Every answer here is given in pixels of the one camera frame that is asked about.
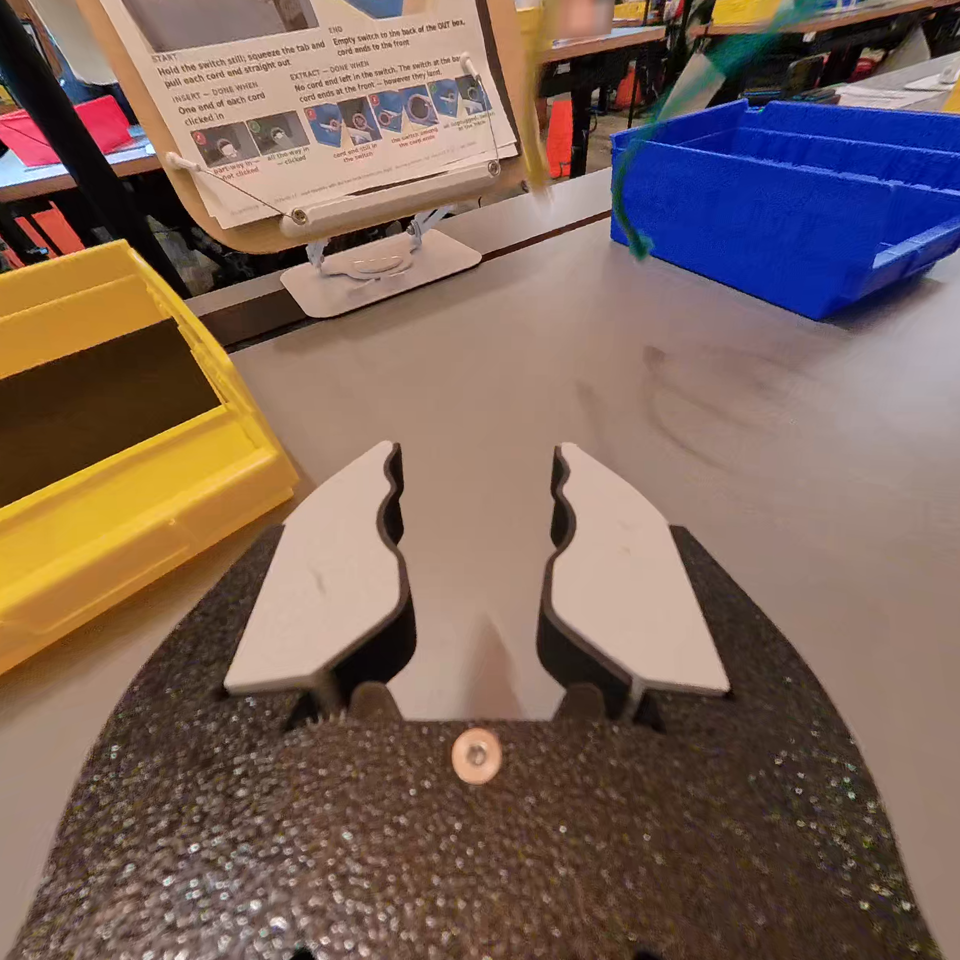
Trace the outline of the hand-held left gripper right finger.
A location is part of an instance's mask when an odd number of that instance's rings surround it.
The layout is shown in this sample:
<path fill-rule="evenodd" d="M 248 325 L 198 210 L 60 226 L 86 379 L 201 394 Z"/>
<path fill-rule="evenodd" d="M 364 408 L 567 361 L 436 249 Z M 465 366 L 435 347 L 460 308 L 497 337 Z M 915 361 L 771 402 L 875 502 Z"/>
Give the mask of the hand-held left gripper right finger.
<path fill-rule="evenodd" d="M 654 693 L 724 698 L 731 681 L 673 529 L 571 441 L 555 446 L 536 625 L 540 665 L 611 721 L 654 714 Z"/>

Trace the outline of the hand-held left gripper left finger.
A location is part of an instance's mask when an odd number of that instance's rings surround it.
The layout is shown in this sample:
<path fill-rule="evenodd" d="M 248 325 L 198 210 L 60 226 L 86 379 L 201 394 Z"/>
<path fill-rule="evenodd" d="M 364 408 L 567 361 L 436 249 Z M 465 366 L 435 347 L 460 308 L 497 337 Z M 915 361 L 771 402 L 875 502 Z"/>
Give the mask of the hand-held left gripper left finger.
<path fill-rule="evenodd" d="M 410 663 L 403 492 L 402 446 L 382 440 L 288 515 L 224 675 L 228 694 L 296 691 L 333 714 Z"/>

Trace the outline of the blue plastic bin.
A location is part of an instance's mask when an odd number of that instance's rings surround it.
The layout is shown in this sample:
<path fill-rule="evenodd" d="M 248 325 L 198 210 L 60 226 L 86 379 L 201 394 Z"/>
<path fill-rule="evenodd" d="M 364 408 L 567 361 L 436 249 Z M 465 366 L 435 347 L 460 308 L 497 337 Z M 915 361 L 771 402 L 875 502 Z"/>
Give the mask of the blue plastic bin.
<path fill-rule="evenodd" d="M 956 114 L 738 100 L 610 149 L 614 242 L 810 320 L 958 252 Z"/>

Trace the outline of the yellow plastic bin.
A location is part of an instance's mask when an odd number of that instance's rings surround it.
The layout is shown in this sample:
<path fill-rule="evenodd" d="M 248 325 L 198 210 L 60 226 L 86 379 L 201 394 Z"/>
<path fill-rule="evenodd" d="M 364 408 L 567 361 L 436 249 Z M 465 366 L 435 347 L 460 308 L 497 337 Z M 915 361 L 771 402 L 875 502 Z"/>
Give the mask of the yellow plastic bin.
<path fill-rule="evenodd" d="M 293 497 L 222 345 L 125 241 L 2 275 L 1 671 Z"/>

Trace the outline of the instruction sheet on stand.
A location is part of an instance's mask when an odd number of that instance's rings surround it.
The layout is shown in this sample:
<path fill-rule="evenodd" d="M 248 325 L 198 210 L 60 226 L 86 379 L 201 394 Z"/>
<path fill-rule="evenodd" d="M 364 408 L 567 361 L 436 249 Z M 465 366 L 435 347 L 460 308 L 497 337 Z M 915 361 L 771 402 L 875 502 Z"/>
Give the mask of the instruction sheet on stand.
<path fill-rule="evenodd" d="M 172 162 L 179 157 L 163 157 L 155 149 L 155 139 L 162 147 L 171 147 L 172 140 L 101 2 L 108 1 L 78 2 L 78 8 L 177 198 L 200 228 L 235 251 L 265 255 L 304 248 L 308 263 L 283 271 L 281 284 L 308 318 L 338 317 L 474 269 L 481 254 L 440 232 L 438 224 L 457 204 L 481 199 L 502 186 L 532 183 L 532 176 L 542 172 L 534 109 L 539 64 L 522 39 L 514 2 L 477 2 L 489 71 L 517 136 L 516 157 L 474 161 L 444 174 L 324 202 L 307 212 L 296 208 L 223 229 L 208 215 L 189 177 L 174 171 Z"/>

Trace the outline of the printed instruction sheet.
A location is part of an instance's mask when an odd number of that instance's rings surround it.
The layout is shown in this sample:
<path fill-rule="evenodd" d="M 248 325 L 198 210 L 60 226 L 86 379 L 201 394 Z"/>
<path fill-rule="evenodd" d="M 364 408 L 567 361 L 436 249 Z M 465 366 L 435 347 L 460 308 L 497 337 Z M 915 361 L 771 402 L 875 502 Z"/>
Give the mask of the printed instruction sheet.
<path fill-rule="evenodd" d="M 224 230 L 519 154 L 477 2 L 101 2 Z"/>

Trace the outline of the black pole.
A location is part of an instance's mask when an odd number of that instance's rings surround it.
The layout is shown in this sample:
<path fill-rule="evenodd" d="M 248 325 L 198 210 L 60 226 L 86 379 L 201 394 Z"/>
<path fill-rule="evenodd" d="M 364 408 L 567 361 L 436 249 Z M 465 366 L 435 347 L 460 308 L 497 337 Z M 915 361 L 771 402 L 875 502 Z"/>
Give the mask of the black pole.
<path fill-rule="evenodd" d="M 13 96 L 30 114 L 109 235 L 126 240 L 175 294 L 188 299 L 189 290 L 176 267 L 6 1 L 1 3 L 1 67 Z"/>

